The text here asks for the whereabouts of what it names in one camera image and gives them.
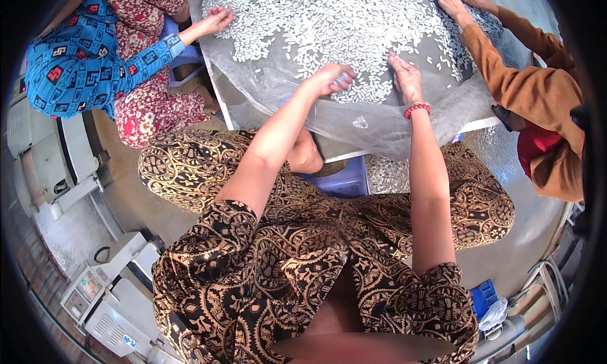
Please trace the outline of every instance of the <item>cable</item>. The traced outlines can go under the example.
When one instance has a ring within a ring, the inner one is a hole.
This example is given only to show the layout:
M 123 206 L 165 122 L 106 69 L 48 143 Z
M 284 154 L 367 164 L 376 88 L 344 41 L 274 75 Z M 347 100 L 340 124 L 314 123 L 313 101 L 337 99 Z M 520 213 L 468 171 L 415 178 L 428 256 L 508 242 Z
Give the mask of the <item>cable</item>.
M 98 256 L 100 253 L 102 253 L 103 251 L 105 251 L 105 250 L 107 250 L 107 257 L 106 257 L 106 259 L 105 259 L 104 261 L 99 261 L 99 260 L 97 260 L 97 256 Z M 93 260 L 95 260 L 95 262 L 96 262 L 96 263 L 99 263 L 99 264 L 105 264 L 106 262 L 108 262 L 108 261 L 109 261 L 109 260 L 108 260 L 109 258 L 110 258 L 110 247 L 108 247 L 108 246 L 105 246 L 105 247 L 101 247 L 101 248 L 99 248 L 99 249 L 97 250 L 97 252 L 95 252 L 95 255 L 93 255 Z

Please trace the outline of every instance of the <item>patterned dress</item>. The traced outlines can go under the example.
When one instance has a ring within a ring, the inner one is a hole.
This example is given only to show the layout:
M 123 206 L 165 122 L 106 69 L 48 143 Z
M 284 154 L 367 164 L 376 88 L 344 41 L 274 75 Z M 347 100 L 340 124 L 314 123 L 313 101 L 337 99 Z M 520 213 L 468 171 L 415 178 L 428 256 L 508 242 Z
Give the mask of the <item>patterned dress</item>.
M 466 362 L 478 322 L 461 270 L 443 263 L 420 277 L 404 263 L 412 253 L 409 194 L 328 197 L 285 165 L 258 223 L 245 204 L 213 201 L 253 137 L 165 133 L 140 156 L 152 192 L 201 214 L 152 268 L 158 326 L 183 359 L 284 363 L 272 345 L 304 332 L 348 264 L 366 332 L 442 338 L 457 350 L 429 362 Z M 456 248 L 504 237 L 514 208 L 503 188 L 462 144 L 443 155 Z

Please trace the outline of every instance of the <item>plastic stool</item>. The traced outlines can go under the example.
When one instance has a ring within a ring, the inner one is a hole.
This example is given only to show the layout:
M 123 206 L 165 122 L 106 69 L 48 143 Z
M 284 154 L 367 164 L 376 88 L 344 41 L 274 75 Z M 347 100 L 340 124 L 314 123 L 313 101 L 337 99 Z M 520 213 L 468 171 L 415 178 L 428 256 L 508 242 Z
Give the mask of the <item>plastic stool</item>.
M 169 34 L 178 34 L 179 33 L 179 25 L 171 19 L 168 15 L 164 15 L 164 27 L 162 29 L 162 33 L 160 33 L 160 38 L 163 39 Z M 183 80 L 176 81 L 175 75 L 173 74 L 173 69 L 178 67 L 179 65 L 184 64 L 202 64 L 198 69 L 190 73 L 189 76 L 184 78 Z M 201 70 L 205 68 L 204 59 L 202 58 L 202 53 L 200 52 L 199 47 L 194 47 L 193 45 L 188 45 L 186 49 L 181 52 L 181 54 L 176 57 L 173 61 L 169 63 L 169 73 L 171 75 L 171 79 L 169 80 L 169 87 L 180 87 L 184 83 L 188 82 L 192 77 L 197 75 Z
M 481 320 L 489 311 L 489 307 L 497 302 L 497 294 L 493 283 L 491 280 L 487 280 L 471 289 L 470 293 L 472 293 L 472 312 L 476 315 L 476 319 Z
M 344 169 L 330 176 L 315 178 L 308 174 L 297 175 L 313 183 L 331 197 L 356 198 L 369 194 L 367 166 L 363 156 L 348 159 Z

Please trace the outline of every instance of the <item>bracelet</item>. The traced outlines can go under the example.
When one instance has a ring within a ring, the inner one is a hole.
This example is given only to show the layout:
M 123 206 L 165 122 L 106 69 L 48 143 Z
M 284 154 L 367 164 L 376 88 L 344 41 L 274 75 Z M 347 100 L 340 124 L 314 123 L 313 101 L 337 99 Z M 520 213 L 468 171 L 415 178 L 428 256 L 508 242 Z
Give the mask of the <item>bracelet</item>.
M 403 116 L 407 119 L 411 119 L 411 112 L 416 109 L 425 109 L 430 114 L 430 104 L 426 101 L 413 102 L 413 104 L 407 104 L 405 114 Z

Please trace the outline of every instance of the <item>blue plastic crate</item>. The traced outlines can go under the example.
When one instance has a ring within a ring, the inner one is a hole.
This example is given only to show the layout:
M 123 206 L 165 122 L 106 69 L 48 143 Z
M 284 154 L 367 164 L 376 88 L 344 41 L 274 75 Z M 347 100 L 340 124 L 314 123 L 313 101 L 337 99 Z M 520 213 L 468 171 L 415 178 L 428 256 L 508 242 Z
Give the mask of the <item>blue plastic crate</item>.
M 298 176 L 313 183 L 331 197 L 356 198 L 369 194 L 367 166 L 363 156 L 348 159 L 344 169 L 330 176 L 318 178 L 307 174 L 298 174 Z
M 487 314 L 489 307 L 497 301 L 493 283 L 487 280 L 470 290 L 470 293 L 472 293 L 472 312 L 476 315 L 476 319 L 481 320 Z

